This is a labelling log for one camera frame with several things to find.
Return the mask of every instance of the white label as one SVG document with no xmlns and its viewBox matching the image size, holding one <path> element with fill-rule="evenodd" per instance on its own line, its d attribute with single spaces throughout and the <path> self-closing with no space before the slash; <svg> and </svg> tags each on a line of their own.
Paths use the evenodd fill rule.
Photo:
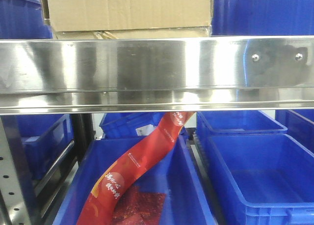
<svg viewBox="0 0 314 225">
<path fill-rule="evenodd" d="M 143 127 L 136 128 L 138 136 L 148 136 L 155 129 L 153 124 L 145 125 Z"/>
</svg>

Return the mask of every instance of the bolt head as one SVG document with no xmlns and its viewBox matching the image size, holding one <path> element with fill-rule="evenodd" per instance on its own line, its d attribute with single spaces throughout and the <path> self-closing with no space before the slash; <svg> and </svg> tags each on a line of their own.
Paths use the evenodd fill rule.
<svg viewBox="0 0 314 225">
<path fill-rule="evenodd" d="M 298 53 L 295 55 L 295 60 L 296 61 L 299 61 L 299 60 L 302 60 L 303 59 L 303 55 L 301 53 Z"/>
<path fill-rule="evenodd" d="M 258 54 L 252 55 L 252 61 L 253 61 L 253 62 L 257 62 L 257 61 L 259 61 L 259 60 L 260 60 L 260 56 L 259 56 Z"/>
</svg>

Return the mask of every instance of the blue plastic bin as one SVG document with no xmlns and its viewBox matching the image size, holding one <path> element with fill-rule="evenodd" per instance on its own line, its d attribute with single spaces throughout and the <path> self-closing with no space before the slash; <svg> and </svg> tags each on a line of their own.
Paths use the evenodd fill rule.
<svg viewBox="0 0 314 225">
<path fill-rule="evenodd" d="M 197 112 L 196 134 L 201 143 L 208 136 L 286 133 L 287 128 L 262 111 Z"/>
<path fill-rule="evenodd" d="M 314 152 L 314 110 L 276 110 L 276 120 L 288 127 L 290 136 Z"/>
<path fill-rule="evenodd" d="M 52 38 L 39 0 L 0 0 L 0 39 Z"/>
<path fill-rule="evenodd" d="M 75 225 L 97 179 L 137 139 L 96 140 L 80 165 L 53 225 Z M 136 183 L 140 191 L 165 193 L 161 225 L 214 225 L 184 140 Z"/>
<path fill-rule="evenodd" d="M 164 114 L 165 112 L 105 113 L 99 126 L 108 139 L 147 136 L 157 127 Z M 180 134 L 188 139 L 184 127 Z"/>
<path fill-rule="evenodd" d="M 228 224 L 314 224 L 314 154 L 291 136 L 213 136 L 203 148 Z"/>
<path fill-rule="evenodd" d="M 214 0 L 213 35 L 314 34 L 314 0 Z"/>
<path fill-rule="evenodd" d="M 18 115 L 17 122 L 33 179 L 41 179 L 73 139 L 68 114 Z"/>
</svg>

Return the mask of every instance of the metal shelf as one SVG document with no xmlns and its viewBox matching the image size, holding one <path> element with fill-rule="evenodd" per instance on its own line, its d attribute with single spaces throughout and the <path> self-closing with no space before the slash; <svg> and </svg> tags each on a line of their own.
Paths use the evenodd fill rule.
<svg viewBox="0 0 314 225">
<path fill-rule="evenodd" d="M 0 59 L 0 114 L 314 108 L 313 36 L 3 40 Z"/>
</svg>

